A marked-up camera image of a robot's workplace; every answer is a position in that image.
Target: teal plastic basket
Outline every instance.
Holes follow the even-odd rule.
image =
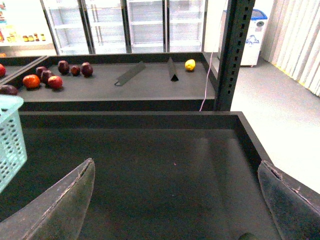
[[[19,96],[0,94],[0,193],[27,160],[18,108]]]

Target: white chest freezer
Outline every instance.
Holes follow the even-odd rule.
[[[218,57],[221,56],[222,40],[224,36],[225,22],[227,11],[223,11],[221,28],[220,28],[220,40],[218,48]],[[241,60],[241,66],[255,66],[257,65],[262,39],[266,31],[267,16],[260,10],[253,9],[251,21],[246,37],[244,51]]]

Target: yellow lemon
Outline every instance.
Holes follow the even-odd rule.
[[[195,60],[190,59],[190,60],[185,62],[184,66],[185,66],[185,69],[187,71],[193,71],[195,69],[195,67],[196,67],[196,62],[195,62]]]

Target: curtain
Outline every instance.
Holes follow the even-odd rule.
[[[320,0],[274,0],[261,56],[320,96]]]

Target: black tray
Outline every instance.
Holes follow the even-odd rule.
[[[30,67],[44,58],[44,56],[1,57],[0,64],[5,67],[6,73],[0,77],[0,86],[15,78],[19,72],[28,71]]]
[[[28,160],[0,221],[87,158],[94,191],[79,239],[280,240],[257,169],[268,155],[241,112],[22,112]]]
[[[168,60],[175,63],[179,81],[171,81]],[[185,70],[185,61],[194,59],[194,72]],[[195,53],[151,53],[115,55],[71,55],[49,56],[33,66],[46,66],[54,74],[57,64],[66,60],[70,65],[90,62],[93,76],[62,76],[63,90],[53,91],[44,87],[29,91],[22,86],[26,75],[21,73],[12,78],[20,88],[24,99],[21,111],[198,111],[205,95],[208,71],[207,57],[202,52]],[[135,64],[143,61],[146,68],[123,86],[115,86],[117,78]],[[207,101],[203,110],[214,108],[215,91],[208,84]]]

